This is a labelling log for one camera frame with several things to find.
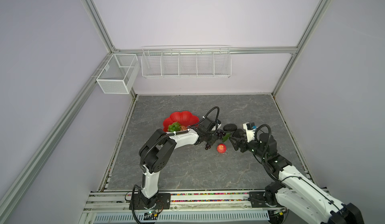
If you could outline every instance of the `gray countertop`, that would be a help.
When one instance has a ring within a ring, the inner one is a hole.
[[[202,117],[219,106],[222,125],[245,122],[268,124],[277,140],[278,152],[304,173],[294,145],[270,95],[178,95],[139,96],[129,122],[108,189],[132,189],[141,185],[138,151],[163,120],[175,111],[190,111]],[[174,150],[159,176],[159,189],[264,189],[272,182],[262,165],[250,152],[235,151],[227,140],[227,150],[220,154],[216,146],[205,150],[205,143],[186,145]]]

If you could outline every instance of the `bunch of green grapes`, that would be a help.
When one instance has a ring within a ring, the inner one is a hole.
[[[180,131],[180,124],[178,122],[172,123],[171,125],[169,125],[168,131],[169,132]]]

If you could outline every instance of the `white wall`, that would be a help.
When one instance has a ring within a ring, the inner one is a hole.
[[[130,105],[130,95],[96,86],[29,188],[9,224],[77,224],[97,191]]]
[[[319,0],[94,0],[118,49],[295,46]]]
[[[232,55],[229,78],[146,79],[139,72],[134,89],[137,94],[271,93],[289,58],[288,53]]]
[[[277,100],[320,186],[383,223],[385,0],[333,0]]]
[[[0,198],[106,55],[80,0],[0,0]]]

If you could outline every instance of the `black mounting plate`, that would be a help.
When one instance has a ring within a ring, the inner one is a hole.
[[[251,191],[249,192],[249,197],[254,199],[262,199],[264,191]],[[257,201],[257,200],[250,200],[251,207],[271,207],[266,205],[266,202],[264,201]]]
[[[139,193],[138,194],[134,194],[133,196],[134,198],[134,209],[135,210],[148,210],[145,205],[143,203],[139,203],[140,202],[140,198],[139,198]],[[162,204],[163,204],[163,209],[170,209],[170,202],[171,202],[171,194],[170,193],[158,193],[158,197],[156,199],[156,206],[154,208],[152,208],[151,210],[153,209],[161,209],[162,208]]]

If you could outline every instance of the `white wire basket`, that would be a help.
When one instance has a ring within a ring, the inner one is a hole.
[[[96,81],[104,93],[129,94],[139,68],[136,54],[114,53]]]
[[[167,50],[145,48],[148,47],[143,47],[142,56],[142,75],[145,78],[231,76],[229,46]]]

